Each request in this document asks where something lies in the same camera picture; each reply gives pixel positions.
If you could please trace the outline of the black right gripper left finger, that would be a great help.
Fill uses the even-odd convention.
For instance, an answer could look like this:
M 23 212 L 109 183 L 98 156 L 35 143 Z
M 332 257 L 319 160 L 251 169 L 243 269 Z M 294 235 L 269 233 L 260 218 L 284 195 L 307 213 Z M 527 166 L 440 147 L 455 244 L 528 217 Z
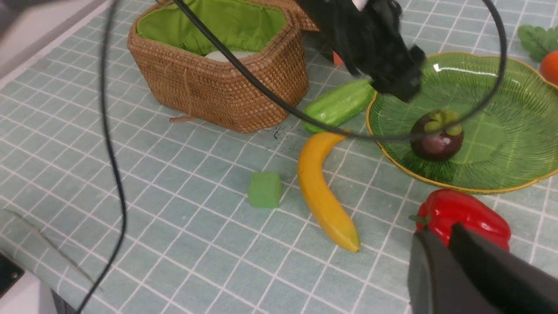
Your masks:
M 414 314 L 500 314 L 432 232 L 414 234 L 407 288 Z

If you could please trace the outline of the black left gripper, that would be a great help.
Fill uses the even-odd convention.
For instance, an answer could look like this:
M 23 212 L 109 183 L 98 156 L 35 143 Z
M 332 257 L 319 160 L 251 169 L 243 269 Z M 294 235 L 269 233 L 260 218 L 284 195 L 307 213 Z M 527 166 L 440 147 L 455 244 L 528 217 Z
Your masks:
M 395 0 L 299 0 L 297 5 L 332 44 L 355 77 L 410 102 L 421 90 L 424 51 L 407 46 L 400 32 L 402 8 Z

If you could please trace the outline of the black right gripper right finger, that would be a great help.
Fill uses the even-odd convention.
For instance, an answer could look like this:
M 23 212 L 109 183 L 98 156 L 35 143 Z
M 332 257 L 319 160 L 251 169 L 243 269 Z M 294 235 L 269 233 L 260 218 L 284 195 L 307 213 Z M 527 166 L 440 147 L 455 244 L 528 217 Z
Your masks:
M 467 230 L 452 227 L 449 250 L 480 294 L 503 314 L 556 314 L 557 278 Z

